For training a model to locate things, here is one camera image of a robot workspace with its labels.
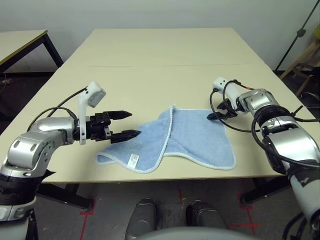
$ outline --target black cable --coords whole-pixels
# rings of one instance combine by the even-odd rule
[[[27,128],[27,131],[30,130],[31,126],[37,121],[38,118],[40,118],[43,114],[45,114],[46,112],[50,111],[50,110],[57,110],[57,109],[62,109],[62,110],[65,110],[67,111],[67,113],[75,120],[77,121],[77,116],[68,108],[65,108],[65,107],[61,107],[61,106],[56,106],[56,107],[50,107],[44,111],[42,111],[38,116],[35,117],[34,120],[32,120],[32,122],[30,123],[30,125],[28,126]]]
[[[306,225],[307,225],[308,221],[306,218],[304,218],[300,225],[299,225],[299,228],[298,228],[298,231],[296,232],[296,235],[294,237],[294,240],[300,240],[301,237],[302,237],[302,234],[304,233],[305,231],[305,228],[306,228]]]
[[[35,214],[35,210],[32,211],[31,217],[33,218],[33,238],[34,240],[39,240],[38,226],[37,226],[37,218]]]
[[[225,121],[223,121],[223,120],[218,116],[217,112],[215,111],[214,105],[213,105],[213,103],[212,103],[212,96],[213,96],[214,93],[216,93],[216,92],[218,92],[218,91],[219,91],[219,90],[218,90],[217,88],[214,88],[214,89],[212,90],[211,94],[210,94],[210,97],[209,97],[209,102],[210,102],[211,110],[212,110],[214,116],[216,117],[216,119],[218,119],[223,125],[227,126],[227,127],[230,128],[230,129],[233,129],[233,130],[236,130],[236,131],[239,131],[239,132],[242,132],[242,133],[251,133],[250,130],[243,130],[243,129],[236,128],[236,127],[234,127],[234,126],[231,126],[231,125],[227,124]]]
[[[320,118],[315,118],[315,119],[302,119],[299,117],[293,117],[294,120],[301,122],[301,123],[314,123],[314,122],[320,122]]]
[[[300,166],[304,166],[304,167],[311,167],[311,168],[320,168],[320,164],[313,164],[313,163],[305,163],[305,162],[301,162],[301,161],[297,161],[297,160],[293,160],[291,158],[285,157],[280,155],[279,153],[272,151],[271,149],[269,149],[266,145],[264,145],[258,138],[256,132],[255,132],[255,127],[256,127],[256,123],[257,123],[257,116],[254,116],[252,124],[251,124],[251,134],[253,136],[253,139],[255,140],[255,142],[267,153],[281,159],[284,162],[290,163],[290,164],[295,164],[295,165],[300,165]],[[314,159],[306,159],[304,161],[314,161]]]
[[[283,234],[282,234],[282,240],[287,240],[287,236],[288,233],[290,231],[290,229],[292,228],[292,226],[302,217],[304,216],[304,214],[302,212],[300,212],[297,216],[295,216],[294,218],[292,218],[290,220],[290,222],[288,222],[288,224],[285,226],[284,230],[283,230]]]
[[[86,90],[87,87],[82,88],[79,91],[76,91],[74,94],[72,94],[71,96],[68,96],[65,100],[63,100],[62,102],[60,102],[56,107],[59,108],[61,107],[63,104],[65,104],[67,101],[69,101],[70,99],[72,99],[73,97],[77,96],[78,94],[82,93],[84,90]],[[52,114],[55,113],[55,111],[57,111],[57,109],[54,109],[53,111],[51,111],[48,116],[46,116],[47,118],[51,117]]]
[[[311,17],[311,15],[314,13],[314,11],[315,11],[317,5],[319,4],[319,2],[320,2],[320,0],[318,0],[316,2],[316,4],[313,6],[309,16],[306,18],[305,22],[303,23],[302,27],[296,32],[296,36],[295,36],[294,40],[292,41],[291,45],[289,46],[289,48],[285,52],[284,56],[282,57],[281,61],[278,64],[278,66],[276,66],[275,71],[277,71],[279,69],[279,67],[281,66],[281,64],[283,63],[285,58],[287,57],[288,53],[290,52],[291,48],[296,43],[297,39],[304,36],[304,34],[306,32],[306,30],[304,30],[304,27],[306,26],[307,22],[309,21],[309,18]]]

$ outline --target black tape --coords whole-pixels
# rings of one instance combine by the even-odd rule
[[[316,160],[314,161],[305,161],[302,160],[302,163],[317,163]],[[309,183],[320,180],[320,169],[316,167],[305,167],[299,166],[296,164],[291,164],[290,168],[287,170],[287,175],[290,180],[292,176],[295,176],[298,182],[301,184],[302,187],[305,187]]]
[[[283,106],[279,105],[268,105],[264,106],[259,109],[256,113],[256,122],[261,127],[266,121],[280,117],[280,116],[290,116],[290,112],[284,108]]]
[[[31,202],[43,177],[21,178],[0,173],[0,205],[21,205]]]

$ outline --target white wall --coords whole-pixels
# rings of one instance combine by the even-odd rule
[[[316,0],[2,0],[0,32],[48,29],[63,60],[95,28],[232,27],[274,69]],[[313,41],[319,6],[281,69]],[[8,72],[53,71],[43,46]]]

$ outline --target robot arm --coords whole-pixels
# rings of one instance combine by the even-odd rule
[[[71,145],[74,141],[82,141],[80,144],[85,144],[86,139],[110,140],[111,143],[117,143],[140,134],[137,130],[125,130],[120,133],[109,130],[111,119],[124,119],[131,116],[129,112],[104,111],[86,116],[87,105],[95,107],[105,94],[98,84],[91,83],[80,95],[79,102],[82,104],[79,105],[81,109],[79,119],[73,117],[40,119],[12,143],[0,168],[1,233],[9,229],[13,231],[27,229],[28,224],[25,222],[28,222],[27,219],[36,203],[37,189],[42,180],[52,174],[47,167],[57,148]]]
[[[270,92],[265,89],[253,89],[240,94],[235,83],[226,86],[227,82],[229,81],[222,77],[218,78],[213,83],[215,91],[225,91],[229,108],[232,108],[236,115],[252,114],[252,135],[257,137],[255,126],[258,123],[263,140],[255,140],[265,150],[271,167],[276,172],[288,176],[303,214],[310,222],[315,236],[318,236],[320,151],[315,140],[287,109],[277,103]]]

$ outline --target red tape mark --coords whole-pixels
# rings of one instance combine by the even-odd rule
[[[80,215],[84,215],[84,221],[83,221],[83,225],[82,225],[82,229],[81,229],[80,240],[82,240],[84,237],[88,216],[92,216],[94,214],[95,208],[96,208],[96,200],[93,200],[93,207],[92,207],[91,211],[80,212]]]
[[[228,227],[230,229],[236,229],[236,228],[249,228],[249,227],[260,227],[260,223],[249,223],[249,224],[236,224],[236,225],[229,225]]]
[[[179,192],[180,203],[183,204],[182,191],[180,188],[178,188],[178,192]]]
[[[244,206],[244,205],[242,205],[242,203],[241,203],[241,201],[240,201],[241,194],[238,194],[236,197],[237,197],[237,199],[238,199],[238,203],[239,203],[240,208],[246,210],[246,214],[248,215],[250,224],[240,224],[240,225],[231,225],[231,226],[236,226],[236,228],[251,227],[252,233],[253,233],[254,235],[256,235],[255,227],[259,227],[259,226],[261,226],[261,224],[260,224],[260,223],[253,223],[253,221],[252,221],[252,217],[251,217],[250,210],[253,209],[254,206],[253,206],[253,205],[250,205],[250,206]]]

